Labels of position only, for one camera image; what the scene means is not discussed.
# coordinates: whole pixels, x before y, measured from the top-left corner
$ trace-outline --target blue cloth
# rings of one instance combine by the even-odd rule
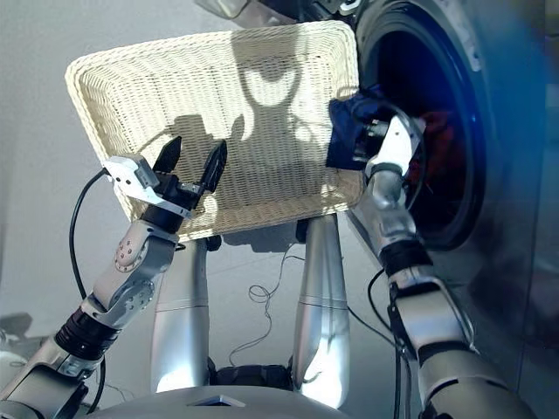
[[[358,92],[347,100],[330,101],[328,111],[332,121],[332,137],[328,147],[327,167],[348,170],[365,168],[366,163],[355,161],[354,154],[360,141],[366,136],[366,125],[378,112],[378,101],[371,98],[382,98],[377,86]]]

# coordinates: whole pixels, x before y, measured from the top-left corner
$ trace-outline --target washing machine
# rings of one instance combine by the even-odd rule
[[[412,165],[407,179],[421,185],[418,230],[472,318],[477,348],[539,417],[554,416],[558,277],[535,263],[545,0],[263,3],[299,21],[352,24],[362,88],[380,86],[408,114],[432,119],[427,175],[421,182]]]

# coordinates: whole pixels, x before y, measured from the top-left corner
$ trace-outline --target black cable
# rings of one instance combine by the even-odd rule
[[[386,336],[384,333],[378,331],[377,329],[375,329],[373,326],[371,326],[369,323],[365,322],[361,317],[359,317],[352,309],[350,306],[348,306],[348,310],[349,313],[355,317],[355,320],[357,320],[359,323],[361,323],[363,326],[367,327],[372,333],[376,334],[377,336],[379,336],[380,338],[382,338],[386,343],[388,343],[390,346],[392,347],[396,347],[396,345],[394,344],[394,342],[392,340],[390,340],[390,338],[388,336]]]
[[[394,415],[393,419],[400,419],[400,394],[402,392],[402,360],[400,359],[400,349],[398,344],[394,345],[396,351],[395,372],[394,372]]]
[[[408,358],[402,352],[402,359],[405,366],[405,400],[404,400],[404,419],[411,419],[411,368]]]
[[[369,286],[367,286],[367,298],[369,299],[369,304],[370,304],[370,308],[373,309],[373,312],[376,315],[376,318],[378,319],[378,321],[380,321],[384,327],[386,327],[386,329],[391,332],[392,329],[390,328],[389,324],[386,322],[386,320],[383,318],[383,316],[381,316],[381,313],[378,312],[378,310],[376,309],[376,305],[375,302],[373,301],[373,295],[372,295],[372,289],[373,289],[373,285],[375,284],[375,282],[384,274],[384,269],[381,269],[379,272],[377,272],[375,274],[375,276],[369,281]]]
[[[273,323],[272,323],[272,315],[270,314],[270,304],[272,302],[273,295],[276,293],[276,291],[278,291],[278,288],[280,288],[284,263],[288,259],[291,259],[291,258],[301,260],[301,261],[305,260],[304,258],[299,258],[298,256],[293,256],[293,255],[288,256],[287,253],[289,252],[289,250],[292,247],[293,247],[293,244],[291,246],[289,246],[289,248],[283,254],[283,258],[281,259],[281,265],[279,267],[278,282],[276,283],[276,285],[274,286],[274,288],[271,291],[268,291],[263,285],[251,285],[248,288],[248,298],[251,299],[251,301],[253,303],[264,304],[264,317],[266,317],[266,319],[268,320],[268,328],[266,329],[266,332],[264,334],[262,334],[260,337],[254,339],[254,340],[248,341],[246,343],[243,343],[242,345],[239,345],[238,347],[235,347],[229,353],[229,363],[233,367],[235,367],[235,363],[233,362],[233,355],[234,354],[238,354],[239,352],[244,351],[245,349],[248,349],[250,347],[256,347],[262,340],[267,338],[268,335],[270,334],[270,332],[272,331]]]
[[[70,232],[68,233],[68,244],[70,245],[70,261],[72,262],[72,270],[73,276],[76,279],[76,285],[79,289],[79,295],[82,299],[87,297],[86,288],[84,288],[84,283],[81,280],[81,276],[79,275],[79,268],[78,262],[76,260],[76,248],[74,245],[74,234],[76,231],[76,220],[78,219],[79,208],[81,208],[81,204],[84,202],[84,198],[86,197],[87,191],[96,183],[103,175],[108,175],[108,172],[105,168],[99,171],[97,175],[92,177],[86,186],[81,190],[79,194],[78,201],[76,202],[76,206],[73,208],[72,213],[72,220],[70,221]]]
[[[93,413],[97,406],[99,405],[99,401],[101,400],[101,396],[103,395],[103,388],[105,388],[105,377],[107,376],[107,363],[105,362],[105,357],[101,360],[101,364],[99,365],[99,386],[97,387],[97,393],[95,394],[95,398],[93,399],[93,403],[87,410],[87,414]]]
[[[375,276],[369,281],[369,285],[367,287],[367,296],[369,298],[370,306],[375,313],[378,320],[389,330],[392,332],[391,327],[383,319],[380,312],[376,309],[375,302],[372,296],[372,288],[375,282],[383,275],[384,269],[381,269],[379,272],[375,274]],[[405,385],[405,400],[404,400],[404,418],[409,419],[410,416],[410,408],[411,408],[411,368],[410,362],[408,361],[407,357],[404,353],[404,345],[402,342],[398,340],[396,335],[392,334],[394,337],[394,343],[392,346],[396,351],[396,358],[395,362],[395,378],[394,378],[394,419],[398,419],[400,416],[400,402],[401,402],[401,393],[402,393],[402,361],[404,361],[405,369],[406,369],[406,385]]]
[[[416,203],[416,200],[421,193],[421,189],[427,179],[427,146],[425,145],[425,141],[422,140],[419,142],[419,146],[421,148],[421,173],[419,175],[419,182],[416,187],[416,190],[413,192],[413,196],[411,197],[410,201],[408,202],[407,210],[411,210],[413,204]]]
[[[382,96],[378,96],[378,95],[375,96],[367,90],[361,90],[361,94],[366,99],[375,102],[376,105],[379,108],[388,109],[388,110],[394,112],[396,115],[398,115],[400,117],[400,119],[402,120],[402,122],[405,125],[407,125],[407,127],[411,130],[411,134],[415,135],[419,138],[419,147],[420,147],[420,152],[421,152],[421,174],[419,176],[418,186],[416,187],[416,190],[414,191],[413,196],[411,197],[411,199],[410,199],[410,201],[407,205],[407,210],[411,210],[414,203],[418,199],[419,194],[421,193],[421,190],[423,188],[425,179],[427,177],[427,147],[425,146],[425,141],[424,141],[423,134],[421,133],[421,129],[419,129],[418,124],[416,123],[416,121],[414,121],[412,118],[410,118],[410,116],[408,116],[408,114],[406,112],[404,112],[400,107],[398,107],[398,106],[394,105],[393,103],[389,102],[388,100],[386,100]],[[358,109],[359,106],[361,106],[361,105],[362,105],[362,102],[358,102],[355,106],[353,106],[351,108],[349,113],[350,113],[352,119],[355,122],[366,125],[366,124],[369,124],[369,121],[360,120],[359,117],[356,115],[356,112],[355,112],[356,109]]]
[[[78,201],[76,202],[76,206],[73,209],[72,213],[72,220],[70,221],[70,231],[68,233],[68,243],[70,245],[70,261],[72,262],[72,270],[73,276],[76,280],[76,285],[78,286],[79,295],[82,299],[87,297],[86,288],[81,280],[81,276],[79,275],[79,268],[78,262],[76,260],[76,248],[74,244],[74,234],[76,232],[76,221],[78,220],[79,209],[81,208],[81,204],[84,202],[84,198],[86,197],[87,191],[96,183],[103,175],[108,175],[108,172],[105,168],[99,171],[94,177],[92,177],[89,182],[86,183],[86,186],[81,190],[79,194]],[[107,376],[107,363],[105,362],[105,358],[101,360],[100,363],[100,378],[99,378],[99,386],[97,387],[97,394],[93,399],[92,405],[89,407],[87,414],[93,413],[97,406],[99,405],[99,400],[103,395],[103,388],[105,387],[105,378]]]

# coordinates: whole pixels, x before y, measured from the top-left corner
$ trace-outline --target wicker basket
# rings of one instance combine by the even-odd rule
[[[358,86],[355,39],[339,22],[204,33],[79,58],[66,83],[105,160],[141,153],[153,164],[181,135],[176,174],[197,181],[226,139],[214,195],[183,223],[181,241],[346,210],[360,174],[325,167],[328,102]],[[119,196],[129,218],[144,204]]]

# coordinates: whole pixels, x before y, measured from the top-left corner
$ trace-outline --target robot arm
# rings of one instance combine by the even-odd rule
[[[223,173],[224,142],[210,154],[199,183],[180,183],[170,173],[180,149],[177,137],[163,148],[153,170],[138,155],[112,157],[104,163],[115,187],[147,202],[148,207],[130,225],[93,292],[2,391],[2,413],[13,417],[75,414],[87,393],[83,381],[151,301],[156,282],[173,259],[181,222],[190,216],[205,190],[216,190]]]
[[[402,176],[418,139],[395,116],[366,168],[368,186],[350,218],[389,279],[390,324],[419,362],[422,419],[535,418],[473,346],[473,329],[454,303],[405,208]]]

